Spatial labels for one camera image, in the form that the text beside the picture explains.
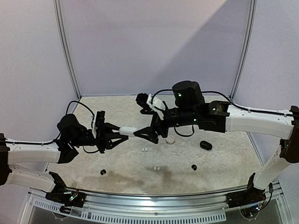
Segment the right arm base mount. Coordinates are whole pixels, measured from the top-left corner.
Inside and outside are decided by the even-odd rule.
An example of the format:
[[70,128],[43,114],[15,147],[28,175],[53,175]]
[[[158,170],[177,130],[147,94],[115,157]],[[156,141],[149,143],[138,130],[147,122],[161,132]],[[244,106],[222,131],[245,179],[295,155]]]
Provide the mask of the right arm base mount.
[[226,201],[229,208],[242,207],[261,202],[265,199],[265,189],[257,189],[254,186],[249,186],[242,191],[226,194]]

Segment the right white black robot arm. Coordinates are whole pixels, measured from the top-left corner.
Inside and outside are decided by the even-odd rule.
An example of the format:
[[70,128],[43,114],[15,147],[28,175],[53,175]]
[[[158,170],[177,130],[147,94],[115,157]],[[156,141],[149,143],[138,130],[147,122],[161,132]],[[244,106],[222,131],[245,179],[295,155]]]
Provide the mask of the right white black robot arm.
[[155,144],[167,137],[169,128],[197,125],[212,132],[251,132],[280,138],[278,150],[249,180],[242,200],[252,203],[284,169],[299,162],[299,108],[271,110],[242,107],[233,102],[205,102],[197,82],[181,81],[172,87],[175,107],[168,108],[155,94],[138,94],[136,101],[143,111],[152,114],[150,126],[134,132],[134,136]]

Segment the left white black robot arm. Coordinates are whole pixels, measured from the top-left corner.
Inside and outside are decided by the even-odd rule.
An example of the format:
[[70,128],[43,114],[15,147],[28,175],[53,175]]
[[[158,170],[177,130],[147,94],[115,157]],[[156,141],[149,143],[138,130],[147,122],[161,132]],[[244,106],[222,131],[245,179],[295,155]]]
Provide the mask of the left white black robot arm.
[[64,164],[77,155],[77,147],[96,146],[100,153],[112,149],[134,135],[133,127],[117,127],[105,122],[104,112],[94,118],[95,127],[87,129],[74,114],[62,117],[57,127],[60,138],[49,142],[20,142],[0,135],[0,183],[15,184],[51,192],[60,203],[69,199],[69,191],[60,176],[20,167],[20,163],[50,162]]

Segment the white oblong charging case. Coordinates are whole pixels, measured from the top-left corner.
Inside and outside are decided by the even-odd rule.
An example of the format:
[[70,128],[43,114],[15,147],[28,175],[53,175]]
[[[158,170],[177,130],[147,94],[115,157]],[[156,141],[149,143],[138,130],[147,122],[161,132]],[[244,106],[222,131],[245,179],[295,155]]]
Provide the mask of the white oblong charging case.
[[135,137],[134,132],[136,132],[136,131],[138,131],[137,128],[128,127],[128,126],[123,126],[123,127],[120,127],[120,129],[119,129],[119,133],[121,135],[125,135],[125,136],[128,136],[128,137]]

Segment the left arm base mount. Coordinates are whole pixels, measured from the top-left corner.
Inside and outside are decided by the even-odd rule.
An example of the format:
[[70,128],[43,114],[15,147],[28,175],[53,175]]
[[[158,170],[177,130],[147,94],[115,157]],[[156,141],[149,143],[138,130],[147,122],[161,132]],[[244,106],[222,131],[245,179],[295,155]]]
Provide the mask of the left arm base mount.
[[47,192],[45,198],[47,200],[61,203],[65,207],[78,207],[83,208],[86,193],[79,190],[68,190],[68,189],[53,189],[51,192]]

